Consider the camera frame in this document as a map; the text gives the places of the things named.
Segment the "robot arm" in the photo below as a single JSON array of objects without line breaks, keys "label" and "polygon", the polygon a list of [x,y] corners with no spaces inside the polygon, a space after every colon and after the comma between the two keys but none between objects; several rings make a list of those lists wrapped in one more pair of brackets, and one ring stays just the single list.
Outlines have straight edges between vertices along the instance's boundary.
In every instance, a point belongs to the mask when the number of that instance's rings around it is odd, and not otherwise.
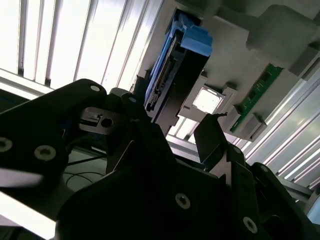
[{"label": "robot arm", "polygon": [[319,239],[274,174],[248,166],[226,141],[218,117],[208,114],[194,133],[203,170],[175,158],[138,97],[78,80],[1,113],[0,187],[49,201],[69,146],[94,134],[107,153],[106,176],[57,209],[57,240]]}]

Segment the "green circuit board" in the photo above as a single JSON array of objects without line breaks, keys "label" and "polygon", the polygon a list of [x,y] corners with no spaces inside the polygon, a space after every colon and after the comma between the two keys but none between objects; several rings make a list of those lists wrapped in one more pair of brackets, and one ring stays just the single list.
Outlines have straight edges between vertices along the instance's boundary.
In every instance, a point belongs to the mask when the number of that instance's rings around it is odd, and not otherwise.
[{"label": "green circuit board", "polygon": [[241,124],[241,122],[246,118],[251,109],[256,105],[259,99],[263,96],[263,94],[267,91],[267,89],[271,86],[271,84],[277,79],[279,74],[282,72],[283,68],[273,66],[272,64],[268,64],[263,73],[260,75],[258,80],[252,86],[248,95],[243,99],[243,101],[237,106],[240,111],[241,116],[235,122],[235,124],[230,129],[231,132],[235,132],[237,127]]}]

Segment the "screw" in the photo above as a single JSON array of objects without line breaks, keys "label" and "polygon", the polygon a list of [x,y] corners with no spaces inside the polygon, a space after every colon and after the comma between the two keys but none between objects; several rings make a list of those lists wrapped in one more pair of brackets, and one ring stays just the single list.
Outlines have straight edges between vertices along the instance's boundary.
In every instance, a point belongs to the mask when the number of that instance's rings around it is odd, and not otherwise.
[{"label": "screw", "polygon": [[180,208],[187,210],[190,208],[190,200],[189,198],[184,195],[183,193],[177,193],[175,195],[175,201],[179,205]]},{"label": "screw", "polygon": [[266,173],[268,172],[268,168],[267,168],[266,166],[264,166],[264,165],[261,165],[261,169],[262,169],[263,171],[265,171]]},{"label": "screw", "polygon": [[241,150],[240,150],[238,147],[233,146],[233,149],[234,149],[238,154],[240,154],[240,153],[241,153]]},{"label": "screw", "polygon": [[98,87],[95,86],[95,85],[91,85],[90,88],[91,88],[93,91],[96,91],[96,92],[99,92],[99,91],[100,91],[100,88],[98,88]]},{"label": "screw", "polygon": [[258,228],[257,225],[255,224],[255,222],[248,216],[245,216],[243,218],[243,223],[245,225],[245,227],[253,234],[256,234],[258,232]]},{"label": "screw", "polygon": [[39,160],[50,161],[55,158],[56,150],[52,146],[41,145],[34,150],[34,155]]},{"label": "screw", "polygon": [[0,153],[4,153],[12,148],[12,141],[6,137],[0,137]]},{"label": "screw", "polygon": [[137,100],[136,100],[135,98],[133,98],[133,97],[129,97],[129,100],[130,100],[131,102],[133,102],[133,103],[136,103],[136,102],[137,102]]}]

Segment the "black cable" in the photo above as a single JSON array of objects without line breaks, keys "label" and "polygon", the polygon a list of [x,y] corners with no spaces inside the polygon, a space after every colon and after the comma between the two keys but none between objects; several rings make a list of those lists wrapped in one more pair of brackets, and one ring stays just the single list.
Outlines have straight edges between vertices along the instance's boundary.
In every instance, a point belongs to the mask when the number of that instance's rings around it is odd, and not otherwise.
[{"label": "black cable", "polygon": [[80,172],[80,173],[77,173],[77,174],[98,174],[102,177],[104,177],[105,175],[103,175],[102,173],[99,173],[99,172],[94,172],[94,171],[84,171],[84,172]]},{"label": "black cable", "polygon": [[104,154],[104,155],[95,156],[95,157],[91,157],[91,158],[80,160],[80,161],[69,162],[67,164],[67,166],[72,166],[72,165],[76,165],[76,164],[82,164],[82,163],[90,162],[90,161],[101,159],[101,158],[105,158],[105,157],[106,157],[106,155]]},{"label": "black cable", "polygon": [[87,177],[85,177],[85,176],[81,176],[81,175],[80,175],[81,173],[64,172],[63,174],[71,174],[71,175],[72,175],[72,176],[70,176],[70,177],[66,180],[66,182],[65,182],[65,185],[66,185],[66,186],[68,186],[68,182],[70,181],[70,179],[72,179],[72,178],[75,177],[75,176],[81,177],[81,178],[83,178],[83,179],[88,180],[90,183],[93,183],[93,181],[91,181],[89,178],[87,178]]}]

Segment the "gray plastic part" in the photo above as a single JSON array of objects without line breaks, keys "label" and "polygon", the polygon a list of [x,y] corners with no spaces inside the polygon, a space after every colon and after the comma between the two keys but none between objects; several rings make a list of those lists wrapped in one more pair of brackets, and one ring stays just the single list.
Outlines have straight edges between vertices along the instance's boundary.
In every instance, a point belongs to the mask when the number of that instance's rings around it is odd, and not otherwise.
[{"label": "gray plastic part", "polygon": [[308,46],[288,70],[307,81],[319,69],[319,62],[319,50]]},{"label": "gray plastic part", "polygon": [[217,12],[215,18],[233,27],[245,29],[248,31],[254,28],[254,25],[258,20],[256,16],[237,12],[227,7],[221,7]]},{"label": "gray plastic part", "polygon": [[229,87],[228,85],[225,85],[222,90],[222,95],[224,95],[224,100],[222,101],[222,103],[214,113],[224,114],[225,112],[227,112],[233,100],[236,98],[237,93],[238,93],[237,90]]},{"label": "gray plastic part", "polygon": [[227,116],[222,116],[218,118],[218,122],[222,130],[226,133],[230,132],[232,126],[236,123],[241,114],[239,113],[236,106],[232,105],[227,113]]},{"label": "gray plastic part", "polygon": [[240,125],[241,138],[251,139],[252,135],[259,129],[261,124],[261,121],[255,114],[249,114],[247,116],[247,122]]},{"label": "gray plastic part", "polygon": [[175,2],[178,9],[205,19],[216,15],[222,0],[175,0]]},{"label": "gray plastic part", "polygon": [[284,5],[271,5],[250,29],[247,48],[257,57],[290,68],[311,43],[318,27],[313,20]]},{"label": "gray plastic part", "polygon": [[267,128],[267,126],[268,125],[264,121],[262,121],[258,129],[250,137],[250,141],[254,142],[260,136],[260,134],[262,134],[262,132]]}]

